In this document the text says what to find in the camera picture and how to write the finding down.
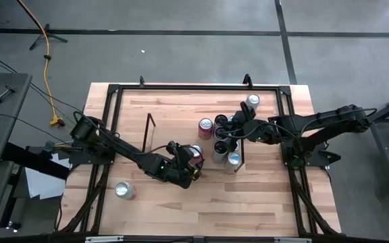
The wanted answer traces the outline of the white paper sheets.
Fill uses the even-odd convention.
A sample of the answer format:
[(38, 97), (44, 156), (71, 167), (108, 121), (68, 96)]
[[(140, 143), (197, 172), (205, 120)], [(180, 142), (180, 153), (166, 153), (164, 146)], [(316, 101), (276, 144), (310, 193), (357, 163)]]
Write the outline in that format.
[(63, 194), (66, 179), (59, 179), (29, 168), (26, 168), (25, 172), (30, 198), (42, 200)]

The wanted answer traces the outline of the white can with black lid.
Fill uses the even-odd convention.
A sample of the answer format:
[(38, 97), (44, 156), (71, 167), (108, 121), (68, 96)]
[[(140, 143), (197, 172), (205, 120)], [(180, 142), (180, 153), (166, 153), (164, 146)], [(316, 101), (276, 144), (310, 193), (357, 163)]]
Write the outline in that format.
[(215, 129), (214, 139), (215, 139), (215, 141), (227, 140), (228, 139), (228, 131), (223, 127), (219, 127), (217, 129)]
[(214, 163), (224, 163), (228, 154), (228, 145), (224, 141), (217, 141), (213, 145), (211, 159)]

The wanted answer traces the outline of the orange white can silver lid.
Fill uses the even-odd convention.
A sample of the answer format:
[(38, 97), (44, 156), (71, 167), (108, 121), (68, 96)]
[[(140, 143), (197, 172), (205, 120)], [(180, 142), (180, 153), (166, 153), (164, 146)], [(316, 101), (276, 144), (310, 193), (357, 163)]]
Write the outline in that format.
[(260, 97), (257, 94), (250, 94), (246, 101), (245, 101), (247, 107), (250, 107), (253, 110), (257, 110), (259, 104), (260, 104)]

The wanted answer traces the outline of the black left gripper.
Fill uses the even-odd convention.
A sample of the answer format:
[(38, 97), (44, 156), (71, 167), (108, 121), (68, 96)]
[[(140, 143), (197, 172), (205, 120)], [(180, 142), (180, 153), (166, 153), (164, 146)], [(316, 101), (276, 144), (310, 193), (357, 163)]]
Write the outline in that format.
[(193, 169), (187, 169), (191, 160), (191, 150), (185, 146), (177, 147), (178, 158), (173, 158), (170, 162), (165, 162), (160, 166), (160, 178), (164, 182), (177, 185), (183, 189), (188, 189), (193, 180), (197, 180), (202, 176), (202, 168), (204, 159), (201, 159), (194, 165)]

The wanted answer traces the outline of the red white can silver lid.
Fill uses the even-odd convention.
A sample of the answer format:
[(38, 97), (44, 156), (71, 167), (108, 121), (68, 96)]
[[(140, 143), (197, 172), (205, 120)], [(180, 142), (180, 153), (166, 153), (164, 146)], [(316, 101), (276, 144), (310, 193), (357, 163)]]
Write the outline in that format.
[(203, 161), (203, 149), (199, 144), (192, 144), (189, 146), (190, 151), (192, 152), (192, 157), (190, 164), (195, 166)]
[(115, 186), (115, 195), (124, 200), (132, 200), (136, 196), (136, 189), (128, 182), (120, 182)]

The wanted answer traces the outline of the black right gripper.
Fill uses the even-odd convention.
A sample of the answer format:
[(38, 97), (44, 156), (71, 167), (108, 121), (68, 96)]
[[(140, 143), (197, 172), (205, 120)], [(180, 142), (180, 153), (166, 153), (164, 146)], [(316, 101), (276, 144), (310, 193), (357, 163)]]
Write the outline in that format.
[[(244, 101), (240, 103), (240, 107), (245, 120), (248, 121), (242, 126), (242, 138), (251, 142), (262, 142), (266, 144), (281, 143), (282, 136), (276, 124), (265, 120), (254, 119), (254, 108), (247, 105)], [(224, 142), (228, 152), (237, 151), (240, 137), (231, 134), (224, 134), (224, 136), (226, 137)]]

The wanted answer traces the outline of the metal caster wheel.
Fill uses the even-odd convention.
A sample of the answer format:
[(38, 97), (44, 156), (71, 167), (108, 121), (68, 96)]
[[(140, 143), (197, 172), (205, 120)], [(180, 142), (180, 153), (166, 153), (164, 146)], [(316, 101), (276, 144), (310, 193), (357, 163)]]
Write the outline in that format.
[(20, 222), (16, 221), (9, 221), (8, 224), (6, 225), (7, 230), (11, 230), (14, 233), (17, 233), (18, 230), (22, 227), (22, 224)]

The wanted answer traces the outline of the black aluminium table frame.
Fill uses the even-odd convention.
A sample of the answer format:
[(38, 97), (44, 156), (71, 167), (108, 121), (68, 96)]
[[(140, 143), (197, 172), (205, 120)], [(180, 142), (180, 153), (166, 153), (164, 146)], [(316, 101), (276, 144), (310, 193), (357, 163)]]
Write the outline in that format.
[[(304, 85), (147, 84), (123, 87), (118, 113), (109, 123), (121, 137), (141, 149), (150, 113), (156, 126), (198, 128), (199, 120), (233, 115), (249, 94), (260, 97), (257, 117), (311, 115), (313, 106)], [(117, 156), (110, 168), (103, 200), (96, 200), (81, 230), (117, 235), (295, 236), (298, 233), (288, 170), (278, 145), (244, 141), (244, 165), (236, 173), (204, 169), (188, 189), (159, 182), (135, 163)], [(132, 200), (115, 195), (128, 182)]]

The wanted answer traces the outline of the silver metal bracket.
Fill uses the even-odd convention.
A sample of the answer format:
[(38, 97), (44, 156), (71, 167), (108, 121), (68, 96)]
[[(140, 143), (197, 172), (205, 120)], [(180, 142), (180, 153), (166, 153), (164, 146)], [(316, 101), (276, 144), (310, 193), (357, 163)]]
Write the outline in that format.
[(312, 243), (310, 238), (276, 237), (274, 243)]
[(123, 236), (89, 236), (85, 238), (84, 243), (114, 243), (123, 241)]

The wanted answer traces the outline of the black diagonal beam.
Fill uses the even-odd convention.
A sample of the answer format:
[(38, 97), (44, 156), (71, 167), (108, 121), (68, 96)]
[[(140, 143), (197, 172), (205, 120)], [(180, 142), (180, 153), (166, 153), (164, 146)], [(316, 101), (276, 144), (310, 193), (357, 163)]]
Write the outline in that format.
[(62, 180), (66, 180), (69, 175), (69, 169), (46, 159), (40, 155), (31, 153), (17, 145), (7, 143), (1, 156), (2, 161), (12, 161), (18, 165), (33, 169), (40, 173), (47, 174)]

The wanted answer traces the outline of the black tripod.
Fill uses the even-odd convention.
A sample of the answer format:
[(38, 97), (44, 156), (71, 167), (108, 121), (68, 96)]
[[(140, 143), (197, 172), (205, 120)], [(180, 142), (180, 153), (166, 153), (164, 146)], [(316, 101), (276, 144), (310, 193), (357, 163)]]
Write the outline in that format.
[[(51, 34), (49, 32), (49, 28), (50, 28), (50, 25), (49, 24), (46, 24), (45, 27), (44, 27), (44, 31), (47, 35), (47, 38), (54, 38), (54, 39), (57, 39), (63, 43), (67, 43), (68, 40), (65, 39), (65, 38), (62, 38), (62, 37), (59, 37), (55, 34)], [(37, 47), (37, 45), (42, 41), (42, 40), (45, 40), (45, 36), (44, 34), (39, 34), (39, 36), (36, 38), (36, 40), (33, 42), (33, 44), (29, 47), (29, 50), (32, 51), (33, 49), (35, 49)]]

